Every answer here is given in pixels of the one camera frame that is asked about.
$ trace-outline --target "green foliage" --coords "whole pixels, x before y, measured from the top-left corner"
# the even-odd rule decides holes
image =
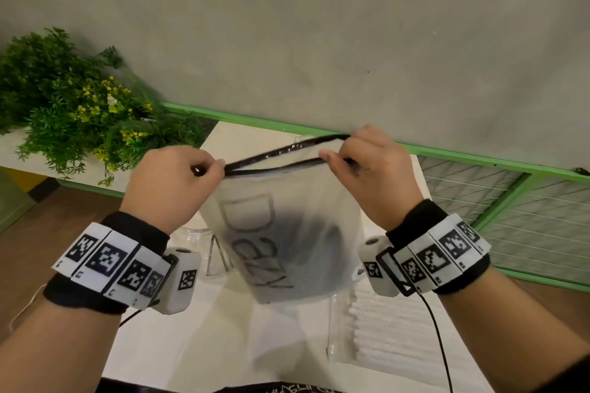
[[[0,133],[28,126],[21,158],[42,153],[64,176],[84,171],[89,154],[104,162],[110,185],[117,170],[132,169],[147,150],[168,145],[200,146],[205,132],[192,113],[164,109],[141,87],[129,89],[106,66],[120,67],[113,47],[82,58],[69,35],[48,29],[12,39],[0,56]]]

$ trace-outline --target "metal grid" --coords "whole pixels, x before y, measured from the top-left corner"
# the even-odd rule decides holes
[[[419,156],[432,200],[447,213],[472,224],[522,173]]]
[[[545,179],[483,235],[497,266],[588,285],[590,185]]]

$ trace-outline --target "finger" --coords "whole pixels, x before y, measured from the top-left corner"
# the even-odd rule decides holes
[[[211,193],[217,188],[225,177],[225,160],[214,161],[207,172],[201,177],[195,177],[195,202],[202,204]]]
[[[344,188],[348,191],[355,189],[356,174],[350,165],[344,162],[341,156],[329,150],[320,150],[319,156],[328,163],[330,171],[344,185]]]
[[[385,132],[373,125],[366,125],[363,128],[356,129],[352,133],[352,136],[363,139],[376,146],[387,146],[393,142]]]
[[[215,163],[215,159],[209,154],[207,151],[200,150],[199,148],[193,148],[189,145],[180,145],[175,146],[181,154],[181,156],[187,160],[187,163],[190,165],[201,165],[205,168],[209,168],[213,163]]]
[[[382,150],[374,144],[357,137],[350,137],[344,141],[338,154],[343,159],[353,159],[362,168],[370,168],[380,152]]]

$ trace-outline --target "forearm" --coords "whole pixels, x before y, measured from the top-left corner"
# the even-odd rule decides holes
[[[0,385],[22,393],[93,392],[120,315],[44,300],[0,347]]]
[[[497,392],[533,391],[590,353],[587,342],[492,268],[440,299]]]

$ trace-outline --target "plastic bag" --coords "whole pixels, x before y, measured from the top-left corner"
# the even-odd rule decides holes
[[[201,207],[259,303],[326,296],[357,278],[360,208],[317,157],[320,149],[338,151],[347,137],[312,138],[228,164]]]

